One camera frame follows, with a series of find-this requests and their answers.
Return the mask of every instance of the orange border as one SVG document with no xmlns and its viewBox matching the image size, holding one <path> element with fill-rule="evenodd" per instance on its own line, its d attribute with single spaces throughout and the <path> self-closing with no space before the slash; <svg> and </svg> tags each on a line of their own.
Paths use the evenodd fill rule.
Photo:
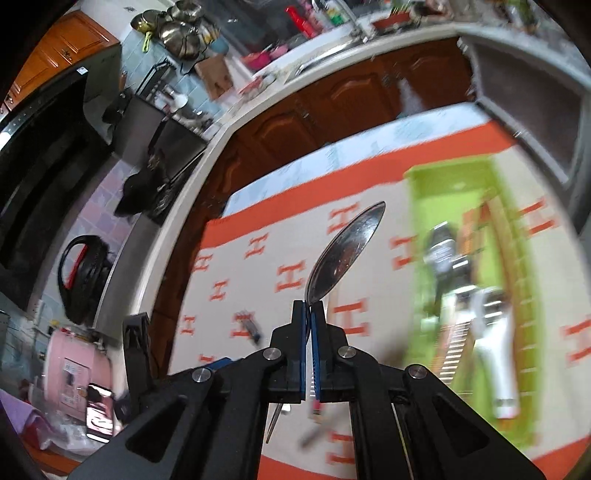
<svg viewBox="0 0 591 480">
<path fill-rule="evenodd" d="M 590 443 L 591 436 L 546 453 L 532 461 L 535 466 L 542 470 L 546 480 L 563 480 L 579 461 Z M 261 455 L 257 479 L 275 480 L 277 478 L 281 478 L 281 480 L 340 480 L 335 476 L 309 472 Z"/>
<path fill-rule="evenodd" d="M 447 137 L 379 155 L 265 199 L 241 212 L 210 220 L 201 248 L 214 248 L 312 208 L 363 192 L 376 185 L 401 181 L 414 165 L 469 155 L 498 153 L 515 141 L 497 124 L 464 130 Z"/>
<path fill-rule="evenodd" d="M 590 443 L 591 436 L 546 453 L 534 459 L 533 462 L 544 472 L 546 480 L 563 480 L 577 464 Z"/>
</svg>

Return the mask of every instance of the purple cloth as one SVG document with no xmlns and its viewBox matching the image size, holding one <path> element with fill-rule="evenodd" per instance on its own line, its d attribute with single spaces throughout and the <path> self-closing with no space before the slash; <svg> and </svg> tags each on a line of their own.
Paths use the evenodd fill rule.
<svg viewBox="0 0 591 480">
<path fill-rule="evenodd" d="M 6 411 L 12 427 L 19 435 L 31 422 L 40 417 L 39 412 L 31 404 L 13 397 L 2 389 L 0 389 L 0 403 Z"/>
</svg>

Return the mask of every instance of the red container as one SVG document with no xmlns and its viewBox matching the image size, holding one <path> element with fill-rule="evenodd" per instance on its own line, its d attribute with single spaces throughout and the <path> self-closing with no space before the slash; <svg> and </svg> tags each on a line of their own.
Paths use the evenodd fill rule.
<svg viewBox="0 0 591 480">
<path fill-rule="evenodd" d="M 302 17 L 294 6 L 287 7 L 285 12 L 291 17 L 295 26 L 304 34 L 308 39 L 314 38 L 318 35 L 318 32 L 314 30 L 312 24 Z"/>
</svg>

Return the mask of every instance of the smartphone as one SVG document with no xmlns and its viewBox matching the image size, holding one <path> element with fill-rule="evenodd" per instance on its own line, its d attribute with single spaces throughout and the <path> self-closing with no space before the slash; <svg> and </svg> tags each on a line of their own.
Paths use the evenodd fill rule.
<svg viewBox="0 0 591 480">
<path fill-rule="evenodd" d="M 113 392 L 94 383 L 86 391 L 86 436 L 103 443 L 113 436 Z"/>
</svg>

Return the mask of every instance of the blue tile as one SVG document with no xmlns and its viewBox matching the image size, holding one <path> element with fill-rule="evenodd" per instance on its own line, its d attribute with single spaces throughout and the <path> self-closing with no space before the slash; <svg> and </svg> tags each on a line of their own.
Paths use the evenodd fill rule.
<svg viewBox="0 0 591 480">
<path fill-rule="evenodd" d="M 125 37 L 125 40 L 121 44 L 121 60 L 123 61 L 123 63 L 127 61 L 129 56 L 135 50 L 141 49 L 141 44 L 143 40 L 144 36 L 141 33 L 135 30 L 129 32 L 129 34 L 127 35 L 127 37 Z"/>
<path fill-rule="evenodd" d="M 201 104 L 201 106 L 197 110 L 205 110 L 212 115 L 216 115 L 221 109 L 218 104 L 212 102 L 211 100 L 207 100 Z"/>
<path fill-rule="evenodd" d="M 139 64 L 142 62 L 143 55 L 144 54 L 142 53 L 141 48 L 138 48 L 138 49 L 134 50 L 131 53 L 131 55 L 129 55 L 127 60 L 125 60 L 123 62 L 121 68 L 122 68 L 122 70 L 125 70 L 127 72 L 128 83 L 129 83 L 129 77 L 135 71 L 135 69 L 139 66 Z"/>
<path fill-rule="evenodd" d="M 185 95 L 188 95 L 193 90 L 195 90 L 195 87 L 196 87 L 195 82 L 192 81 L 192 79 L 189 75 L 185 75 L 183 78 L 181 78 L 178 81 L 178 83 L 176 85 L 173 86 L 173 88 L 178 93 L 184 93 Z"/>
<path fill-rule="evenodd" d="M 191 93 L 189 93 L 189 102 L 193 106 L 193 108 L 197 108 L 201 106 L 204 102 L 207 102 L 209 97 L 207 96 L 207 92 L 202 86 L 198 86 L 193 89 Z"/>
</svg>

